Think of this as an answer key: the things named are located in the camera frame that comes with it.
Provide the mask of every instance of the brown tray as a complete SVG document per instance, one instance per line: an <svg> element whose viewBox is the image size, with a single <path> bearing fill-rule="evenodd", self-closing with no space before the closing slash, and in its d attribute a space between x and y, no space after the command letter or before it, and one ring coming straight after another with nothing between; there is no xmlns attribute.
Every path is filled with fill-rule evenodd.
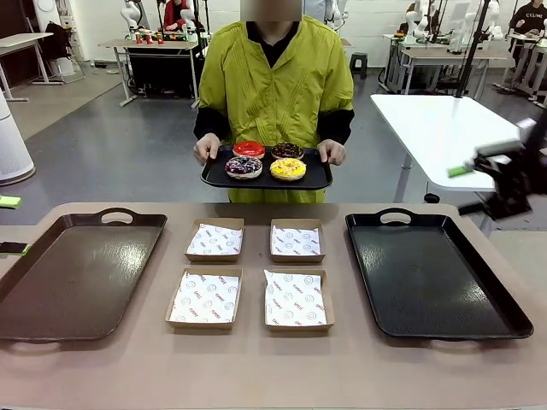
<svg viewBox="0 0 547 410"><path fill-rule="evenodd" d="M113 213L132 220L104 221ZM0 280L0 339L52 343L108 336L166 221L165 215L124 208L59 218Z"/></svg>

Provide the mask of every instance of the black tray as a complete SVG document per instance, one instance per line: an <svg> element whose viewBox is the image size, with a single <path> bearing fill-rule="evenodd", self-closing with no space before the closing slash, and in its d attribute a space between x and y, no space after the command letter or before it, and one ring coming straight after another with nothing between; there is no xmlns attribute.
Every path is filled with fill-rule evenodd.
<svg viewBox="0 0 547 410"><path fill-rule="evenodd" d="M305 149L302 161L307 165L304 178L294 182L283 182L272 177L270 165L275 159L270 147L266 148L266 155L262 159L262 175L257 179L238 180L228 177L224 170L228 160L234 157L232 146L225 145L219 149L216 160L209 161L202 173L205 184L217 188L245 188L248 190L322 190L332 184L331 168L321 162L317 149Z"/></svg>
<svg viewBox="0 0 547 410"><path fill-rule="evenodd" d="M383 223L382 216L405 214ZM522 339L533 326L454 221L391 208L346 216L378 327L392 337Z"/></svg>

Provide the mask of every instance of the workbench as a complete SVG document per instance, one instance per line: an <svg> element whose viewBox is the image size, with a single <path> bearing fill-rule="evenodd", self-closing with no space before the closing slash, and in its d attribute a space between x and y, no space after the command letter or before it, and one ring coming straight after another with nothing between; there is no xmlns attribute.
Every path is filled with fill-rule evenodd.
<svg viewBox="0 0 547 410"><path fill-rule="evenodd" d="M384 34L384 38L390 40L390 52L385 64L384 78L379 81L379 85L388 92L399 94L403 85L405 70L401 67L402 51L409 49L441 49L447 50L448 45L435 43L404 43L402 38L393 37L391 34Z"/></svg>
<svg viewBox="0 0 547 410"><path fill-rule="evenodd" d="M42 75L42 81L33 81L35 85L62 85L60 81L50 81L47 71L45 70L44 60L40 53L38 41L42 38L52 36L51 32L23 32L21 34L15 34L13 36L0 38L0 56L6 56L11 53L15 53L19 50L34 48L36 52L36 58L38 59L38 67L40 68L40 74ZM10 103L15 102L27 102L28 98L14 98L9 88L8 79L3 71L2 63L0 62L0 80L2 80L3 90L6 93L6 101Z"/></svg>
<svg viewBox="0 0 547 410"><path fill-rule="evenodd" d="M403 50L403 58L401 60L401 66L405 67L408 73L407 84L404 94L409 94L410 84L412 82L412 74L415 67L424 67L424 66L434 66L436 67L436 72L432 81L432 87L437 84L438 76L440 75L441 69L443 66L463 66L467 58L467 54L455 55L448 50L443 50L439 48L412 48L408 50ZM480 78L477 91L475 92L474 98L479 99L482 91L485 88L486 83L486 74L488 72L488 67L492 61L504 61L509 57L507 51L495 51L495 50L477 50L473 59L473 71L471 75L473 76L474 69L484 66L482 76ZM403 88L404 75L400 76L399 85L400 89Z"/></svg>
<svg viewBox="0 0 547 410"><path fill-rule="evenodd" d="M121 83L123 85L123 91L126 93L126 99L122 102L120 102L120 107L125 107L128 103L133 102L137 99L137 96L132 95L132 93L129 91L129 87L127 86L127 81L129 79L126 78L125 70L123 69L123 66L121 64L120 55L121 53L118 51L118 49L123 49L124 54L126 56L137 56L137 57L154 57L154 58L190 58L190 64L191 64L191 79L192 79L192 87L194 91L194 103L192 104L192 108L197 107L199 104L199 89L197 87L197 76L196 76L196 65L194 62L194 54L193 50L198 46L197 43L191 43L187 41L166 41L165 44L137 44L135 40L112 40L108 41L107 43L102 43L99 45L99 47L106 47L109 49L114 50L114 54L116 57L116 63L118 64L118 70L120 71L121 76ZM131 49L148 49L148 50L177 50L178 53L176 55L173 54L132 54Z"/></svg>
<svg viewBox="0 0 547 410"><path fill-rule="evenodd" d="M143 408L508 408L547 403L547 303L522 280L473 222L448 205L404 205L447 214L535 326L526 340L425 343L377 329L344 217L391 205L261 206L202 203L81 203L55 208L37 226L7 227L13 240L36 240L58 217L125 207L165 214L165 230L125 317L101 342L0 343L0 401L21 407ZM238 317L231 333L176 331L165 322L184 267L194 219L245 218ZM264 325L263 269L272 218L319 218L336 323L328 336L287 337ZM16 257L0 260L0 276Z"/></svg>

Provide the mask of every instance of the tray rim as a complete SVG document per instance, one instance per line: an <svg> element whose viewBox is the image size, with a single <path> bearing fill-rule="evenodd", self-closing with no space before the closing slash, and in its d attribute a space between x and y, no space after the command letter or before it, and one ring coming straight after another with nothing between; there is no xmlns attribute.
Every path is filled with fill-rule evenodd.
<svg viewBox="0 0 547 410"><path fill-rule="evenodd" d="M503 291L506 293L507 297L519 308L523 319L525 319L526 322L530 325L529 326L529 329L530 329L529 332L527 332L526 334L522 334L522 335L515 335L515 334L514 335L508 335L508 336L504 336L504 335L499 335L499 336L474 335L472 337L471 336L462 337L462 336L433 335L433 334L399 334L399 333L396 333L396 332L393 332L393 331L390 331L390 330L386 329L379 321L378 313L377 313L376 308L375 308L375 306L372 302L371 290L369 289L368 281L367 281L366 275L364 273L365 267L362 265L362 261L360 260L360 258L357 255L357 252L356 252L356 243L355 243L355 237L353 235L352 228L356 227L357 225L350 225L350 220L353 217L357 216L357 215L372 217L372 216L377 216L377 215L382 215L382 214L400 214L401 211L403 211L404 214L412 214L412 215L415 215L415 216L424 216L424 217L439 217L439 218L444 218L445 221L449 220L454 225L454 227L460 232L460 234L462 234L465 237L465 239L469 242L469 240L467 239L465 234L462 232L460 227L457 225L457 223L454 221L454 219L452 217L450 217L449 215L445 215L445 214L415 214L412 211L408 211L407 209L386 208L386 209L381 210L378 213L374 213L374 214L348 214L348 215L346 215L344 217L344 219L345 219L345 222L346 222L348 236L350 237L350 245L351 245L351 248L355 252L355 258L356 258L357 265L359 266L359 271L360 271L359 273L361 274L362 282L364 284L365 291L367 292L368 303L370 305L370 309L371 309L371 312L372 312L373 317L374 317L374 322L376 323L376 326L378 327L378 329L380 329L387 336L394 337L394 338L397 338L397 339L441 340L441 341L446 341L446 342L462 342L462 341L486 342L486 341L495 341L495 340L522 340L522 339L527 339L527 338L529 338L533 335L534 326L533 326L532 321L528 318L528 316L526 315L524 310L522 310L521 306L514 299L514 297L511 295L511 293L507 290L505 285L499 280L496 273L491 269L490 264L488 264L488 262L485 261L483 255L470 242L469 242L469 245L473 247L473 249L477 253L477 256L491 269L491 272L492 272L493 276L495 277L496 281L499 283L499 285L501 286Z"/></svg>
<svg viewBox="0 0 547 410"><path fill-rule="evenodd" d="M219 148L220 151L232 151L233 145L222 145ZM269 153L271 148L270 146L265 147L266 153ZM317 149L315 148L304 148L305 153L309 153L310 151L314 151L315 153L318 153ZM314 191L314 190L324 190L325 188L328 188L334 183L334 177L332 176L332 169L330 165L323 164L323 168L325 169L325 175L326 175L326 185L322 185L316 188L302 188L302 187L293 187L291 188L289 185L287 186L280 186L279 188L276 187L261 187L261 186L232 186L227 184L217 184L215 182L208 181L207 177L209 176L210 168L213 166L213 162L207 161L205 166L203 167L202 173L201 173L201 180L205 184L209 186L213 186L215 188L234 188L234 189L243 189L243 190L308 190L308 191Z"/></svg>
<svg viewBox="0 0 547 410"><path fill-rule="evenodd" d="M113 213L120 213L120 214L129 214L133 217L133 221L131 223L126 223L122 221L111 221L104 223L101 221L101 218L104 215L107 214L113 214ZM99 218L100 225L93 225L90 223L90 219L92 218ZM148 218L157 218L161 221L158 225L139 225L135 222L135 218L139 217L146 217ZM82 219L81 224L74 224L74 219ZM135 293L135 290L137 289L138 283L140 282L141 278L143 277L143 273L148 266L148 263L150 261L150 257L156 248L156 245L158 241L160 240L160 237L163 234L163 229L165 228L165 225L167 224L168 217L165 214L139 214L131 209L127 208L105 208L102 211L93 213L93 214L62 214L58 218L56 218L51 224L48 225L47 229L43 231L40 236L32 243L30 246L30 249L28 252L22 256L1 278L0 278L0 288L4 285L4 282L7 282L9 280L9 277L12 274L12 271L14 271L21 263L24 262L24 258L28 258L29 255L33 256L34 253L39 252L39 250L36 249L34 245L39 242L40 240L45 240L46 236L50 234L51 231L54 231L55 229L62 228L61 233L59 235L56 235L53 239L53 241L49 244L47 249L49 249L53 244L57 241L57 239L63 234L63 232L76 227L76 226L87 226L87 227L96 227L96 226L128 226L128 227L139 227L139 226L146 226L146 227L152 227L156 228L157 234L155 235L154 241L152 242L150 249L148 250L146 254L146 258L144 261L144 264L138 274L138 279L135 281L133 287L131 288L131 291L129 292L128 298L126 300L126 305L121 312L119 318L116 320L115 325L112 329L110 329L107 332L101 333L100 335L97 334L97 336L94 337L4 337L0 333L0 341L3 342L13 342L13 343L31 343L31 344L46 344L46 343L65 343L65 342L89 342L89 341L96 341L96 340L102 340L108 336L110 336L116 329L119 327L121 320L126 314L127 308L129 307L129 303L131 302L131 299ZM38 254L37 258L41 258L42 255L44 255L45 252ZM28 274L28 271L25 272L21 278L24 278Z"/></svg>

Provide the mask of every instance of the desk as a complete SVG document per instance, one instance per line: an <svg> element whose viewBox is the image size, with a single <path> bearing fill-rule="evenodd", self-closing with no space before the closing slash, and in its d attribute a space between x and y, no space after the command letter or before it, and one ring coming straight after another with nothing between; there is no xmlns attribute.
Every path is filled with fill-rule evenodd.
<svg viewBox="0 0 547 410"><path fill-rule="evenodd" d="M128 103L131 103L132 101L137 99L137 96L134 96L129 91L129 88L127 87L127 80L126 75L124 74L124 70L121 66L121 60L120 60L120 52L118 51L119 48L124 49L125 53L127 55L131 55L131 51L129 49L149 49L149 50L178 50L179 54L177 55L149 55L157 58L190 58L190 64L191 64L191 75L192 75L192 86L194 87L194 103L192 104L192 108L197 107L199 104L199 89L197 87L197 80L196 80L196 68L194 65L194 55L192 51L198 46L197 43L189 43L186 41L166 41L165 44L159 45L158 43L154 43L152 45L148 44L137 44L133 40L112 40L108 41L107 43L100 44L99 47L106 47L111 48L114 50L114 54L116 56L116 63L118 64L118 69L120 71L121 76L121 83L123 85L123 90L126 93L126 100L120 102L120 107L125 107ZM146 54L138 54L138 56L148 56Z"/></svg>
<svg viewBox="0 0 547 410"><path fill-rule="evenodd" d="M500 52L495 50L477 50L473 59L473 67L478 67L480 66L480 64L484 63L485 68L482 73L479 86L477 87L477 92L474 96L475 99L480 97L480 94L485 88L486 74L490 62L495 60L507 60L508 56L509 54L507 52ZM436 66L437 72L435 74L434 80L434 83L436 84L442 66L463 65L464 63L465 61L463 54L454 55L449 53L447 50L439 48L413 48L409 50L403 50L402 65L407 67L409 70L409 77L407 79L405 94L409 94L412 74L416 66ZM403 86L403 80L404 76L401 76L401 86Z"/></svg>
<svg viewBox="0 0 547 410"><path fill-rule="evenodd" d="M374 105L407 151L394 202L403 202L413 161L443 190L494 191L484 173L448 178L448 169L471 161L482 145L518 140L517 126L471 98L371 96Z"/></svg>
<svg viewBox="0 0 547 410"><path fill-rule="evenodd" d="M36 51L36 57L38 58L38 66L40 67L40 73L42 74L43 81L32 82L35 85L62 85L62 82L50 81L47 72L45 71L44 60L40 54L40 48L38 47L38 40L52 36L50 32L23 32L21 34L15 34L5 38L0 38L0 56L6 56L7 54L15 53L16 51L34 47ZM14 98L9 88L8 79L3 71L2 63L0 63L0 80L4 92L6 93L6 101L9 102L26 102L28 98Z"/></svg>
<svg viewBox="0 0 547 410"><path fill-rule="evenodd" d="M379 85L388 92L400 93L403 88L402 82L404 79L405 71L400 66L399 62L402 59L401 52L406 49L448 49L448 45L434 44L434 43L404 43L404 38L393 37L391 34L384 34L384 38L390 40L390 52L385 64L384 80L379 81Z"/></svg>
<svg viewBox="0 0 547 410"><path fill-rule="evenodd" d="M137 410L517 408L547 403L544 295L529 287L473 222L460 218L451 206L403 207L453 218L533 322L534 335L512 343L469 345L388 339L377 329L349 251L344 217L390 206L85 203L55 208L32 228L31 237L22 232L15 240L36 240L61 215L110 207L165 214L168 222L111 336L62 347L0 343L2 404ZM244 271L235 326L227 334L175 331L164 318L183 268L189 266L180 245L194 219L217 216L246 222L243 252L235 265ZM336 317L327 337L282 337L264 327L263 269L272 266L270 220L302 217L323 223L328 255L319 266L327 271ZM11 256L0 260L0 276L15 261Z"/></svg>

